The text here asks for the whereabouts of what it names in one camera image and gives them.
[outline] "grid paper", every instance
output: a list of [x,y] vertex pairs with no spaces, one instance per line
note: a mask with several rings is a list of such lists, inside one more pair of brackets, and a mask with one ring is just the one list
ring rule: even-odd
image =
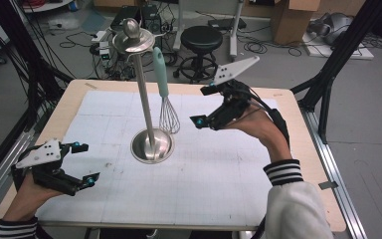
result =
[[[148,99],[157,126],[161,97]],[[89,91],[64,137],[89,144],[89,151],[68,154],[62,169],[77,178],[100,172],[100,178],[74,197],[53,198],[38,217],[61,224],[258,226],[271,188],[263,172],[267,150],[238,130],[194,126],[189,117],[210,114],[223,97],[169,100],[181,122],[174,151],[160,163],[145,164],[130,151],[133,137],[145,128],[139,93]],[[275,100],[264,101],[277,107]]]

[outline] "hand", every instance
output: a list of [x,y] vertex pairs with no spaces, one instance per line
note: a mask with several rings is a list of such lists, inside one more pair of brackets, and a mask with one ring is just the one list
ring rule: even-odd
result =
[[269,151],[271,162],[291,159],[287,140],[269,116],[260,108],[250,105],[243,115],[225,129],[235,128],[256,137]]
[[2,218],[5,221],[28,221],[48,199],[62,195],[62,192],[45,188],[34,183],[31,172],[27,173],[23,184]]

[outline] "chair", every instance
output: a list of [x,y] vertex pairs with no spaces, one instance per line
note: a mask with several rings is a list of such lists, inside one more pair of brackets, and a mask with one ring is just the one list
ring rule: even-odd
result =
[[190,84],[214,78],[218,65],[212,52],[218,49],[222,42],[222,34],[209,26],[195,26],[184,30],[181,43],[197,56],[182,61],[178,69],[173,72],[173,77],[178,78],[180,72],[190,79]]

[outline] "metal extrusion beam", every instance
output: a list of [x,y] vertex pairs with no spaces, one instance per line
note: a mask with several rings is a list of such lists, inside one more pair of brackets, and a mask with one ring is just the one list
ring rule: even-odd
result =
[[328,180],[337,184],[337,186],[333,188],[333,193],[340,206],[347,229],[349,230],[352,238],[366,239],[367,235],[365,234],[364,227],[362,226],[352,200],[350,199],[349,193],[346,189],[345,183],[343,182],[343,178],[340,175],[330,147],[328,144],[323,143],[320,134],[318,134],[318,119],[315,113],[305,110],[301,110],[301,113],[308,126],[312,141],[314,142],[317,153],[320,156],[321,163],[323,164]]
[[5,180],[10,174],[11,165],[17,161],[18,156],[21,154],[21,152],[27,149],[27,147],[33,141],[33,138],[33,129],[27,132],[22,132],[21,135],[14,142],[13,146],[11,147],[5,158],[2,160],[0,164],[0,188],[5,183]]

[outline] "striped cuff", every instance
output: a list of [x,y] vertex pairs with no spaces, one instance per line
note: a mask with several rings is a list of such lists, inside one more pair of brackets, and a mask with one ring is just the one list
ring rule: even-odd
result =
[[36,238],[37,217],[29,221],[12,222],[0,220],[0,238]]
[[273,186],[303,181],[300,173],[299,160],[287,159],[265,166],[264,171]]

